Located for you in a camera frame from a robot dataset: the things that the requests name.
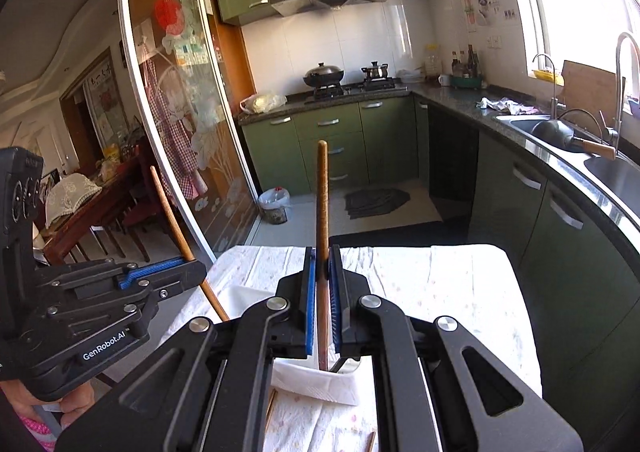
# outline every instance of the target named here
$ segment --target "white tablecloth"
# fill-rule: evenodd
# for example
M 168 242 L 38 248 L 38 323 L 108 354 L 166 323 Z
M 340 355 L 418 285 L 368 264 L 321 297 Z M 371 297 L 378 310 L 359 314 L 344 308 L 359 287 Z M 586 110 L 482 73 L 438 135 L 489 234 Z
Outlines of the white tablecloth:
M 207 276 L 216 294 L 229 286 L 275 292 L 278 280 L 302 270 L 304 248 L 236 246 Z M 494 246 L 344 248 L 345 270 L 361 273 L 371 292 L 416 318 L 451 315 L 540 396 L 540 365 L 518 283 L 506 254 Z M 194 316 L 220 319 L 198 288 L 164 334 L 171 336 Z M 357 452 L 376 429 L 370 361 L 356 372 L 359 406 L 337 405 L 278 393 L 264 450 Z

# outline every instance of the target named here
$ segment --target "blue gripper pad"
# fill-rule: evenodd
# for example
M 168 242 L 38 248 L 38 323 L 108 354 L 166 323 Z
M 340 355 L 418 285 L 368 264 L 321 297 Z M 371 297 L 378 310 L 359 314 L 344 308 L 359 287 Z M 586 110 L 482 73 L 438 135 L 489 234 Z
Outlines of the blue gripper pad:
M 143 268 L 136 268 L 135 270 L 131 270 L 127 273 L 127 276 L 124 280 L 118 283 L 120 289 L 127 289 L 129 286 L 133 284 L 133 282 L 139 278 L 142 278 L 147 275 L 151 275 L 157 272 L 164 272 L 164 270 L 168 270 L 169 268 L 174 268 L 175 266 L 180 266 L 184 264 L 186 261 L 183 257 L 175 257 L 170 258 L 169 260 L 164 260 L 162 262 L 156 262 L 155 264 L 150 264 L 149 266 L 144 266 Z
M 338 291 L 338 273 L 335 269 L 334 252 L 329 252 L 329 300 L 331 306 L 331 331 L 334 336 L 335 352 L 342 345 L 342 313 L 340 311 L 340 292 Z
M 316 313 L 316 251 L 311 249 L 308 288 L 306 289 L 306 355 L 314 353 L 314 321 Z

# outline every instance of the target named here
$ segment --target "faucet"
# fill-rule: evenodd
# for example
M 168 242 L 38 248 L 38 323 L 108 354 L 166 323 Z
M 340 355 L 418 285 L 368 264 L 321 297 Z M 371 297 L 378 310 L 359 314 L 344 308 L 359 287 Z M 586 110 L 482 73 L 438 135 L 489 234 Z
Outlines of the faucet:
M 535 57 L 533 57 L 532 63 L 536 61 L 538 57 L 546 57 L 549 62 L 551 62 L 551 68 L 554 71 L 554 97 L 551 99 L 551 119 L 555 120 L 558 117 L 558 95 L 556 95 L 556 65 L 554 61 L 551 60 L 551 57 L 546 53 L 538 53 Z
M 620 129 L 622 128 L 622 107 L 625 103 L 625 90 L 622 85 L 622 71 L 620 69 L 620 52 L 622 51 L 622 43 L 628 38 L 636 52 L 636 62 L 640 66 L 640 47 L 638 42 L 628 31 L 623 31 L 618 37 L 618 45 L 616 46 L 616 122 L 613 129 L 608 129 L 613 147 L 618 153 L 618 144 L 620 143 Z

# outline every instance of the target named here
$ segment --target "wooden table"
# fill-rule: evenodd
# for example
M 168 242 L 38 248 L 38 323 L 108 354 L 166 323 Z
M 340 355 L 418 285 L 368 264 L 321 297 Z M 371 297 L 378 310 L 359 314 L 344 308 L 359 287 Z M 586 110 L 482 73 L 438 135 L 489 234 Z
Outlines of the wooden table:
M 78 244 L 92 226 L 99 226 L 103 218 L 121 208 L 129 190 L 140 180 L 142 172 L 138 158 L 132 158 L 118 169 L 119 172 L 102 186 L 102 190 L 69 216 L 56 229 L 43 249 L 51 266 L 64 264 L 65 256 Z

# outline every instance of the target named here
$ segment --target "table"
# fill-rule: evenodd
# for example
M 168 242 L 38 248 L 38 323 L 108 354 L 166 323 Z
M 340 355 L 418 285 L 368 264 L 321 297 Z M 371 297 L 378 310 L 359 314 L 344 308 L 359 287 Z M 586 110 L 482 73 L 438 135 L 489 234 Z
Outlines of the table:
M 229 286 L 275 292 L 278 280 L 299 272 L 304 248 L 236 246 L 207 275 L 216 294 Z M 540 365 L 527 308 L 506 254 L 494 246 L 343 248 L 345 270 L 367 277 L 372 293 L 416 318 L 455 317 L 529 387 L 542 395 Z M 194 290 L 162 340 L 195 316 L 220 319 Z M 264 450 L 337 452 L 366 450 L 376 428 L 370 361 L 358 368 L 360 405 L 347 406 L 279 391 Z
M 92 196 L 73 215 L 62 220 L 60 225 L 54 223 L 57 229 L 43 249 L 44 256 L 51 266 L 64 264 L 65 256 L 92 226 L 100 225 L 104 217 L 111 216 L 115 210 L 124 207 L 130 196 L 129 190 L 142 180 L 142 172 L 137 157 L 123 163 L 118 170 L 111 180 L 102 185 L 100 192 Z

